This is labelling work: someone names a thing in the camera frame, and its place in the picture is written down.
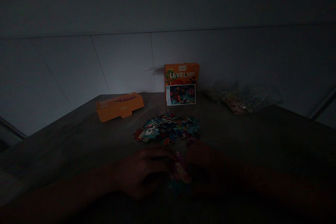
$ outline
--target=wall seam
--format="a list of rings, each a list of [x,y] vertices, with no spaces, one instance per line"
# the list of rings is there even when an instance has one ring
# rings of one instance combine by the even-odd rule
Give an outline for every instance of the wall seam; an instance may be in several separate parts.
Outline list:
[[[306,22],[306,23],[286,23],[286,24],[265,24],[265,25],[252,25],[252,26],[223,26],[223,27],[205,27],[195,29],[182,29],[182,30],[152,30],[152,31],[122,31],[115,33],[96,33],[96,34],[75,34],[75,35],[51,35],[51,36],[37,36],[37,37],[0,37],[0,40],[17,40],[17,39],[40,39],[49,37],[78,37],[78,36],[97,36],[97,35],[118,35],[118,34],[138,34],[138,33],[164,33],[164,32],[189,32],[189,31],[202,31],[202,30],[232,30],[232,29],[253,29],[253,28],[272,28],[272,27],[294,27],[294,26],[320,26],[320,25],[336,25],[336,21],[329,22]]]
[[[46,63],[46,61],[44,60],[44,57],[42,56],[41,51],[39,50],[39,47],[37,46],[36,42],[33,39],[29,39],[31,41],[31,43],[34,45],[36,52],[37,52],[37,56],[42,60],[42,62],[44,63],[44,65],[46,66],[46,68],[48,69],[49,73],[51,74],[52,78],[54,79],[54,81],[56,82],[56,85],[58,86],[58,88],[60,89],[61,93],[63,94],[64,98],[67,100],[67,102],[69,103],[70,106],[72,106],[70,100],[68,99],[68,97],[65,95],[64,91],[62,90],[60,84],[58,83],[57,79],[55,78],[54,74],[52,73],[50,67],[48,66],[48,64]]]
[[[103,76],[104,76],[104,79],[105,79],[105,83],[106,83],[108,92],[111,94],[110,87],[109,87],[109,85],[108,85],[108,83],[107,83],[107,80],[106,80],[106,77],[105,77],[105,73],[104,73],[103,67],[101,66],[101,63],[100,63],[100,60],[99,60],[99,57],[98,57],[97,50],[96,50],[96,47],[95,47],[94,42],[93,42],[93,39],[92,39],[92,35],[90,35],[90,38],[91,38],[91,42],[92,42],[92,45],[93,45],[93,49],[94,49],[94,51],[95,51],[95,53],[96,53],[96,56],[97,56],[97,59],[98,59],[99,65],[100,65],[101,72],[103,73]]]
[[[151,48],[152,48],[152,60],[153,60],[153,67],[154,67],[154,53],[153,53],[153,38],[152,38],[152,33],[150,33],[150,44],[151,44]],[[155,79],[155,70],[154,70],[154,86],[155,86],[155,93],[157,93],[156,91],[156,79]]]

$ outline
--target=pile of puzzle pieces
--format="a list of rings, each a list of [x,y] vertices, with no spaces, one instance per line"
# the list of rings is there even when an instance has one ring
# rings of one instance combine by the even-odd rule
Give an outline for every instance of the pile of puzzle pieces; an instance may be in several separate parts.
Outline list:
[[[134,134],[134,141],[148,143],[153,141],[167,146],[180,139],[187,139],[187,145],[200,138],[200,121],[192,116],[185,119],[166,113],[148,120],[142,128]]]

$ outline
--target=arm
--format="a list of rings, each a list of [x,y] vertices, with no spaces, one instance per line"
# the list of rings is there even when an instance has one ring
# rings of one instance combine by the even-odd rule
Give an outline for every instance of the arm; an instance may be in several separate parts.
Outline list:
[[[164,161],[175,156],[161,146],[144,149],[120,162],[110,163],[77,177],[27,193],[0,208],[1,223],[57,223],[113,191],[140,199],[154,192],[160,180],[142,183],[147,175],[168,172]]]
[[[335,218],[335,188],[327,183],[309,182],[294,175],[237,162],[202,142],[190,146],[187,162],[203,166],[216,181],[196,187],[194,195],[210,196],[224,192],[227,187],[244,188],[272,198],[306,217],[326,221]]]

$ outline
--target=finger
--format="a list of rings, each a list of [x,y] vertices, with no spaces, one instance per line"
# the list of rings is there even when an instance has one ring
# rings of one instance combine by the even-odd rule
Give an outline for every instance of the finger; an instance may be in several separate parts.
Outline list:
[[[167,149],[151,149],[147,151],[147,155],[150,158],[168,157],[172,160],[176,160],[175,154]]]
[[[195,198],[218,197],[224,193],[223,186],[213,183],[205,185],[196,185],[192,188],[190,194]]]
[[[149,161],[147,165],[147,175],[156,172],[169,172],[169,168],[164,161]]]
[[[154,146],[151,146],[151,147],[148,147],[148,148],[145,148],[145,149],[167,149],[167,150],[170,150],[168,147],[163,146],[163,145],[154,145]]]
[[[196,165],[202,165],[202,156],[204,155],[202,147],[200,145],[191,145],[187,151],[185,157],[185,163],[187,166],[194,163]]]
[[[164,182],[164,178],[158,178],[154,181],[151,181],[150,183],[141,185],[138,189],[138,192],[135,196],[137,200],[144,198],[146,196],[149,196],[150,194],[153,194],[159,186]]]
[[[204,143],[200,140],[197,140],[196,142],[194,142],[194,145],[203,145]]]

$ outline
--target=gray table surface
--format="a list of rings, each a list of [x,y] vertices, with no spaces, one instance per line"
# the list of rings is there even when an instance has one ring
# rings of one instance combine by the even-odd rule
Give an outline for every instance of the gray table surface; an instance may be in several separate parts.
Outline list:
[[[0,205],[26,191],[146,147],[133,142],[132,134],[148,119],[166,112],[199,118],[201,140],[238,160],[286,173],[335,179],[336,130],[278,106],[236,116],[201,94],[197,95],[196,105],[185,106],[166,106],[164,93],[141,95],[145,107],[128,118],[100,122],[96,102],[115,96],[101,95],[2,152]],[[185,153],[186,143],[179,141],[172,148]],[[140,202],[121,193],[108,195],[79,216],[88,223],[140,222],[149,217],[162,223],[289,221],[282,211],[269,209],[267,202],[253,197],[228,197],[215,202],[176,200],[167,186]]]

